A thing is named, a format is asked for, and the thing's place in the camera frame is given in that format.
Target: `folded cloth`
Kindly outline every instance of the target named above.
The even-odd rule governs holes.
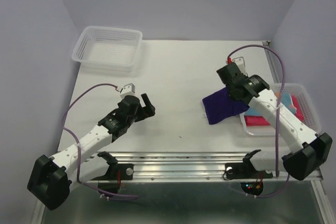
[[[302,114],[297,98],[294,95],[292,95],[291,99],[293,101],[293,106],[296,108],[295,116],[301,122],[303,122],[305,120],[305,117]],[[247,126],[268,126],[269,125],[266,119],[263,118],[262,116],[245,116],[245,122]]]
[[[275,95],[277,97],[279,97],[279,92],[275,92]],[[292,100],[289,93],[284,92],[282,94],[281,103],[284,106],[286,106],[286,108],[288,108],[290,112],[292,112],[293,114],[296,113],[296,108],[293,105],[293,100]],[[255,109],[249,108],[248,111],[245,112],[245,116],[261,116],[261,114],[258,111],[256,111]]]
[[[241,101],[232,100],[226,88],[203,98],[205,113],[209,124],[216,124],[234,115],[248,110],[249,106]]]

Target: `red cloth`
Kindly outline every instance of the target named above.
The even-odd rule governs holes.
[[[303,122],[305,117],[303,116],[302,111],[300,109],[298,99],[294,95],[291,95],[291,97],[293,101],[293,106],[296,108],[295,116],[301,122]],[[247,126],[269,126],[269,123],[262,116],[244,116],[244,117]]]

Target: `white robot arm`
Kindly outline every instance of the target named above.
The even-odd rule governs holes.
[[[332,144],[327,133],[319,135],[304,125],[283,104],[277,108],[278,98],[269,85],[259,76],[247,77],[241,71],[242,64],[229,63],[217,71],[228,89],[229,96],[242,101],[258,111],[274,128],[277,109],[280,111],[279,134],[287,143],[290,152],[281,152],[279,170],[288,172],[293,178],[305,179],[323,164]],[[245,156],[242,163],[226,164],[230,167],[229,179],[252,178],[259,171],[275,170],[275,152],[255,150]]]
[[[100,120],[98,125],[79,140],[79,144],[73,144],[49,158],[42,155],[35,161],[27,188],[50,210],[59,207],[69,193],[78,187],[76,171],[79,164],[83,163],[79,178],[81,182],[105,175],[110,167],[116,165],[114,158],[108,153],[99,153],[94,158],[90,156],[125,134],[134,122],[155,115],[155,107],[148,96],[141,95],[145,103],[145,107],[141,107],[132,87],[132,84],[124,87],[118,108]]]

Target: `white wall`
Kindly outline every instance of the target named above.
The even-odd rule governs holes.
[[[283,57],[287,82],[302,83],[334,139],[322,165],[324,187],[336,211],[336,0],[295,0],[272,41]]]
[[[34,161],[57,149],[78,66],[61,0],[0,0],[0,222],[29,223]]]
[[[141,30],[145,39],[270,39],[294,0],[63,0],[79,31]]]

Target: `empty plastic basket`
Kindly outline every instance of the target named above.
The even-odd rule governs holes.
[[[272,83],[269,85],[270,88],[279,92],[281,83]],[[306,89],[297,83],[285,83],[284,92],[294,95],[298,102],[300,109],[302,111],[304,121],[303,123],[316,131],[321,132],[321,124],[319,117],[317,116],[316,110],[310,100]],[[252,136],[275,136],[275,130],[272,126],[247,126],[244,118],[244,113],[240,114],[240,120],[243,124],[244,131]]]
[[[88,67],[130,72],[141,41],[140,31],[88,26],[80,35],[71,57]]]

